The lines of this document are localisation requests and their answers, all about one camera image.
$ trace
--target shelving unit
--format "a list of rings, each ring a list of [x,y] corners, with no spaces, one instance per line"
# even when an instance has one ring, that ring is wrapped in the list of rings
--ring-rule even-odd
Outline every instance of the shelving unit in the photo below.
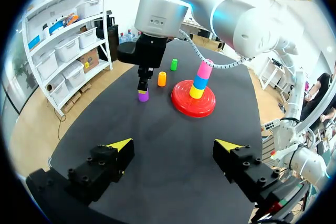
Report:
[[[58,16],[60,15],[68,15],[70,14],[70,10],[72,8],[75,8],[76,6],[71,6],[71,4],[75,3],[80,4],[85,1],[89,0],[45,0],[42,3],[36,5],[31,10],[27,11],[22,18],[22,33],[23,33],[23,41],[24,41],[24,47],[26,51],[26,56],[28,63],[30,65],[30,68],[34,74],[34,77],[40,86],[42,92],[46,96],[46,98],[49,100],[50,104],[55,108],[55,110],[63,116],[63,112],[61,111],[61,108],[64,106],[64,104],[89,80],[91,80],[95,75],[97,75],[100,71],[105,69],[106,67],[110,67],[110,70],[112,70],[112,61],[110,56],[110,49],[109,49],[109,42],[108,42],[108,33],[107,33],[107,8],[106,8],[106,0],[103,0],[103,10],[101,10],[101,14],[94,15],[88,18],[80,19],[79,21],[63,28],[62,30],[58,31],[57,33],[51,35],[49,38],[41,41],[32,51],[29,51],[28,43],[35,37],[34,31],[37,31],[39,28],[42,28],[42,25],[50,22],[48,21],[48,12],[50,12],[50,15],[52,12],[55,12]],[[73,35],[75,32],[79,30],[79,28],[83,25],[90,26],[90,23],[94,21],[95,19],[102,18],[103,19],[103,32],[104,32],[104,39],[98,39],[95,43],[90,44],[86,48],[81,48],[80,53],[77,54],[75,57],[73,57],[68,62],[62,62],[57,59],[58,68],[57,70],[52,73],[46,80],[43,80],[36,69],[34,63],[33,63],[33,56],[34,55],[40,55],[50,48],[53,48],[58,42],[65,39],[66,37],[69,37]],[[77,87],[72,87],[67,83],[67,87],[69,90],[69,94],[60,102],[56,103],[54,99],[50,96],[50,93],[47,91],[46,86],[50,81],[55,78],[58,74],[61,74],[61,72],[69,66],[71,63],[73,63],[76,59],[78,59],[80,56],[88,53],[93,48],[96,48],[100,46],[104,54],[107,56],[108,61],[99,59],[99,64],[92,68],[90,71],[85,73],[85,81],[78,85]]]

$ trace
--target red base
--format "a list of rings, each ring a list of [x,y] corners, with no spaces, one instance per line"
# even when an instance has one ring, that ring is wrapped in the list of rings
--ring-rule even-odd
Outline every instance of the red base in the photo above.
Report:
[[[175,85],[172,92],[172,101],[175,107],[183,114],[194,118],[203,118],[210,115],[216,106],[214,92],[207,86],[200,99],[189,95],[193,81],[181,81]]]

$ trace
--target cardboard box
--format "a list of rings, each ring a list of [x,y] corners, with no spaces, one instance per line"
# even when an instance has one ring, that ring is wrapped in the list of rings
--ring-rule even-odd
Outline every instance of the cardboard box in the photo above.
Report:
[[[73,106],[74,106],[74,103],[71,100],[69,100],[69,101],[66,102],[66,104],[64,104],[62,109],[63,109],[64,113],[68,113],[69,110],[71,110],[71,108]]]
[[[83,87],[80,88],[80,92],[83,94],[89,88],[91,88],[91,84],[90,83],[86,83]]]
[[[223,43],[220,41],[210,40],[195,34],[191,36],[191,39],[196,45],[210,49],[212,51],[219,52],[222,49]]]
[[[79,58],[79,61],[84,64],[84,73],[89,72],[99,63],[97,48],[94,48],[91,51],[87,52],[86,54],[82,55]]]
[[[70,98],[70,100],[71,100],[73,103],[75,103],[75,102],[78,101],[78,99],[79,99],[81,96],[82,96],[82,94],[81,94],[79,91],[77,91],[76,94],[74,94],[74,95]]]

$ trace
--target white storage bin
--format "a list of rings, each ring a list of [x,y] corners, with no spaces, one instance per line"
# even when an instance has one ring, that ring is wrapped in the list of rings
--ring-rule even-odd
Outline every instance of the white storage bin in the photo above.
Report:
[[[67,79],[73,88],[85,81],[84,65],[75,60],[69,67],[63,71],[63,76]]]
[[[50,50],[42,55],[34,55],[33,62],[42,80],[46,80],[58,68],[55,50]]]
[[[76,7],[79,19],[100,14],[103,11],[103,0],[92,0],[84,2]]]
[[[70,36],[55,46],[56,57],[63,62],[68,62],[79,54],[78,35]]]
[[[65,79],[61,74],[58,74],[50,82],[52,89],[49,91],[54,101],[59,104],[69,94],[68,87],[65,84]]]
[[[96,27],[87,27],[87,31],[79,31],[76,33],[76,35],[79,35],[80,48],[86,48],[97,41],[96,30]]]

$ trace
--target person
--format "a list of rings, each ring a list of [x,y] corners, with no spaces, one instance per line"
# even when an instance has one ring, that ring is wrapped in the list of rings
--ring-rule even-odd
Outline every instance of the person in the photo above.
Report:
[[[307,104],[303,107],[301,112],[300,120],[305,120],[309,114],[316,108],[319,102],[322,100],[324,95],[326,94],[328,88],[330,87],[331,82],[333,81],[336,75],[336,62],[334,65],[334,73],[332,75],[328,73],[323,73],[318,79],[317,83],[310,89],[308,94],[304,97],[307,101]],[[334,95],[332,101],[325,109],[323,114],[317,119],[310,128],[314,131],[320,123],[323,123],[325,120],[332,119],[336,113],[336,95]]]

